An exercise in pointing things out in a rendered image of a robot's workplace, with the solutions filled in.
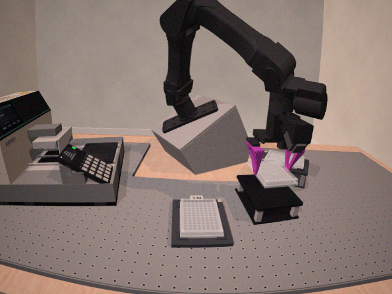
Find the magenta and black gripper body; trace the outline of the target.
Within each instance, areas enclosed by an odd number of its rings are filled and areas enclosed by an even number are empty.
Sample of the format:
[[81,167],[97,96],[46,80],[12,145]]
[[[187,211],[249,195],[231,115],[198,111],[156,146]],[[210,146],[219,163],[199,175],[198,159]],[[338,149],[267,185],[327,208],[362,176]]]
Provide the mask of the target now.
[[[283,115],[282,111],[276,111],[272,109],[268,109],[269,112]],[[253,129],[253,136],[254,137],[246,137],[246,141],[251,145],[251,146],[260,146],[260,143],[265,144],[265,143],[277,143],[277,147],[279,149],[288,149],[285,139],[272,139],[269,136],[265,134],[266,129]],[[260,142],[260,143],[259,143]]]

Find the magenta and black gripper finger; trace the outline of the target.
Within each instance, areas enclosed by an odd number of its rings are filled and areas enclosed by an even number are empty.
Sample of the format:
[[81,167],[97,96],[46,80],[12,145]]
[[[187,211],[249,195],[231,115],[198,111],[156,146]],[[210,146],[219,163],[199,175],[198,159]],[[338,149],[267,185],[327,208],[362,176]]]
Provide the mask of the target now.
[[294,156],[292,157],[290,163],[290,155],[291,151],[288,151],[287,149],[285,150],[285,167],[290,171],[293,165],[296,163],[296,161],[304,154],[305,150],[302,151],[301,153],[294,153]]
[[252,160],[253,173],[256,175],[262,161],[264,150],[260,146],[251,146],[247,141],[246,144]]

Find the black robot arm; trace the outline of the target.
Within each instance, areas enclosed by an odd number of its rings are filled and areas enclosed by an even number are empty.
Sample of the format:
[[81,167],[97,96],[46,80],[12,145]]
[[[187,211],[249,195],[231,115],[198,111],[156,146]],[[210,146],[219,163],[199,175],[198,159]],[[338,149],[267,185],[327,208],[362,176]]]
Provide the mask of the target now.
[[[301,153],[311,143],[314,126],[300,119],[304,115],[322,120],[328,96],[326,85],[294,77],[296,60],[279,42],[256,31],[218,0],[176,0],[161,16],[160,26],[168,40],[168,72],[164,93],[168,106],[177,112],[163,122],[167,133],[218,111],[215,100],[195,107],[189,93],[192,44],[200,25],[232,47],[264,82],[269,94],[265,134],[285,139],[288,151]],[[286,115],[286,112],[293,112]]]

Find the white well plate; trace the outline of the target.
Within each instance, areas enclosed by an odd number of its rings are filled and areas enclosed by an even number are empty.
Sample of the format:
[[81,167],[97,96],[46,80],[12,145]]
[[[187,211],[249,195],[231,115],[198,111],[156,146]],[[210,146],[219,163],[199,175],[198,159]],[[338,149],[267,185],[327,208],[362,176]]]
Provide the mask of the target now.
[[180,238],[224,237],[216,199],[180,201]]
[[298,185],[298,179],[276,158],[262,159],[256,177],[265,189]]
[[[291,161],[291,159],[292,159],[293,156],[294,156],[294,154],[291,154],[289,163],[290,163],[290,161]],[[278,160],[285,166],[285,153],[283,153],[283,152],[269,150],[268,153],[267,153],[267,155],[265,156],[265,159],[266,159],[266,158],[276,158],[276,159],[278,159]],[[302,169],[303,169],[303,167],[304,167],[303,164],[304,164],[304,157],[301,156],[301,157],[296,161],[296,163],[293,165],[292,168],[294,168],[294,169],[302,168]]]

